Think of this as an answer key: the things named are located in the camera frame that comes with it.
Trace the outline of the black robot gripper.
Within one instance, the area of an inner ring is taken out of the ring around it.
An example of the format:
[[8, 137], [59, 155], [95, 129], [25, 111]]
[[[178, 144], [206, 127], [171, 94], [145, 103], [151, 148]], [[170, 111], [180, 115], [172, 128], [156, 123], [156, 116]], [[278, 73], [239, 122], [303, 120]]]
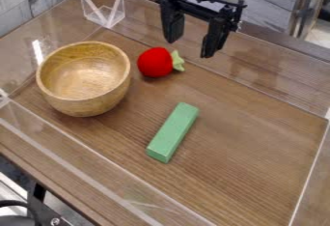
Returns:
[[176, 42], [184, 33], [184, 14], [208, 22], [202, 40], [202, 57], [210, 58], [223, 48], [230, 31], [240, 25], [244, 0], [158, 0], [162, 11], [164, 39]]

